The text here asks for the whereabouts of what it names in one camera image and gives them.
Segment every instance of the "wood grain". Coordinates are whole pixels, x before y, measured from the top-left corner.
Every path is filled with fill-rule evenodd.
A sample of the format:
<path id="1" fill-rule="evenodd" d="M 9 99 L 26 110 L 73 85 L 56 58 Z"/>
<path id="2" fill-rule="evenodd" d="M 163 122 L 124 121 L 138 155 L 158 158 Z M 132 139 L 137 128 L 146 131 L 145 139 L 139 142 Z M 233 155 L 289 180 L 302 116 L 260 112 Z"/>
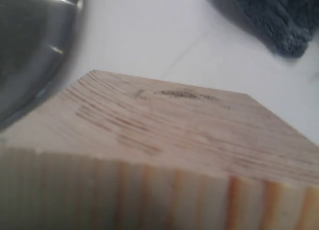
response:
<path id="1" fill-rule="evenodd" d="M 319 148 L 245 94 L 92 71 L 0 134 L 0 229 L 317 230 Z"/>

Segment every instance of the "white countertop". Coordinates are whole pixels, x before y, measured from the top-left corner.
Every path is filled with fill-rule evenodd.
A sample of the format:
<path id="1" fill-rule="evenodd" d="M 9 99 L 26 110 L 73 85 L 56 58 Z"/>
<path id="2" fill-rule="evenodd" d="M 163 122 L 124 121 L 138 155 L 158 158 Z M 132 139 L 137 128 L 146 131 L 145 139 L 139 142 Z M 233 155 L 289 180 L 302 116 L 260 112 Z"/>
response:
<path id="1" fill-rule="evenodd" d="M 86 0 L 64 85 L 92 69 L 247 93 L 319 144 L 319 40 L 272 54 L 233 0 Z"/>

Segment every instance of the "wooden block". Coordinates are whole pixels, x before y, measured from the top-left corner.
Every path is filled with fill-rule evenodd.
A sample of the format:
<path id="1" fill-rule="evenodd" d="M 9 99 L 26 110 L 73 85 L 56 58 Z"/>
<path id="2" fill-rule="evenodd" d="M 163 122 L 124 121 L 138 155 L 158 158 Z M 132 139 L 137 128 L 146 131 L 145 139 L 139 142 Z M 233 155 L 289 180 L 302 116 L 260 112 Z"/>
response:
<path id="1" fill-rule="evenodd" d="M 0 229 L 318 230 L 319 148 L 245 94 L 92 71 L 0 134 Z"/>

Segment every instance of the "gray towel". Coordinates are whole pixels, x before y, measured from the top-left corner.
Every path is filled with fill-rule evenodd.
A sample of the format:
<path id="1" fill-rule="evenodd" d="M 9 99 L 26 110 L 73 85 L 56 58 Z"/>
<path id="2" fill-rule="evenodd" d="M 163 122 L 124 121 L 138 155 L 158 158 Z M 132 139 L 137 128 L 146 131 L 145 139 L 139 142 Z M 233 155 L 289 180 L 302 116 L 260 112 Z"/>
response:
<path id="1" fill-rule="evenodd" d="M 285 57 L 301 57 L 319 27 L 319 0 L 236 0 Z"/>

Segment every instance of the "stainless steel bowl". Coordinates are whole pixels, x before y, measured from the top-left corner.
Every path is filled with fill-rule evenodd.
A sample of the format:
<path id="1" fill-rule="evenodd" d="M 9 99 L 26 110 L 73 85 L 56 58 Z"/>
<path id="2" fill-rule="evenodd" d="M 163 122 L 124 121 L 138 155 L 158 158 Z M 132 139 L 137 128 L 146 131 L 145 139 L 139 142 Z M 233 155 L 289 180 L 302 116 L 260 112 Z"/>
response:
<path id="1" fill-rule="evenodd" d="M 46 95 L 82 7 L 83 0 L 0 0 L 0 128 Z"/>

